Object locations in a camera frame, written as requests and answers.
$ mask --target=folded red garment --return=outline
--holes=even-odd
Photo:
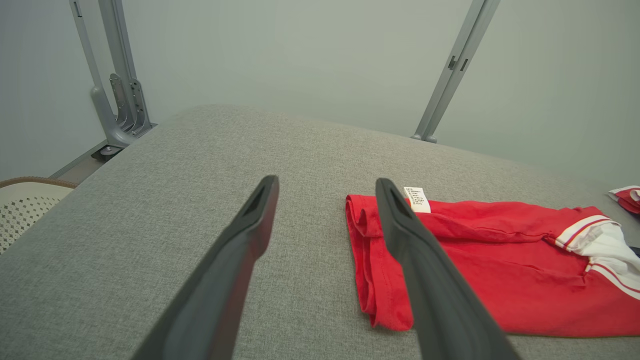
[[[598,209],[429,203],[431,213],[416,215],[504,331],[640,335],[640,259]],[[402,268],[385,246],[375,197],[347,196],[346,215],[362,311],[373,327],[410,329]]]
[[[613,189],[609,196],[628,212],[640,214],[640,186]]]

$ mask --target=care label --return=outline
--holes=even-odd
[[[422,188],[411,188],[409,186],[404,187],[404,192],[411,202],[411,210],[414,213],[430,213],[431,206],[427,197],[424,196],[424,190]]]

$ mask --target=gray table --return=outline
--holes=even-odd
[[[127,359],[266,174],[280,177],[253,271],[238,359],[417,359],[413,331],[360,312],[344,215],[378,177],[442,201],[598,206],[604,192],[518,163],[235,106],[178,114],[106,163],[0,257],[0,358]],[[640,338],[511,336],[525,359],[637,359]]]

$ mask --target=floor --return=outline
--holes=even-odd
[[[72,167],[69,171],[62,174],[58,180],[70,181],[71,183],[79,184],[103,165],[104,163],[88,156],[83,161],[80,161],[76,166]]]

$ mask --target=red cloth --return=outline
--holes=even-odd
[[[613,195],[613,199],[618,201],[618,204],[630,213],[640,214],[640,201],[635,200],[631,196],[631,192],[640,191],[640,186],[628,186],[622,189],[614,189],[609,193]]]
[[[640,300],[601,273],[587,271],[588,257],[555,245],[567,228],[602,215],[598,209],[555,210],[521,202],[429,203],[431,213],[416,215],[504,331],[640,335]],[[385,246],[376,198],[347,196],[346,214],[362,311],[369,314],[372,327],[410,329],[413,316],[402,268]]]

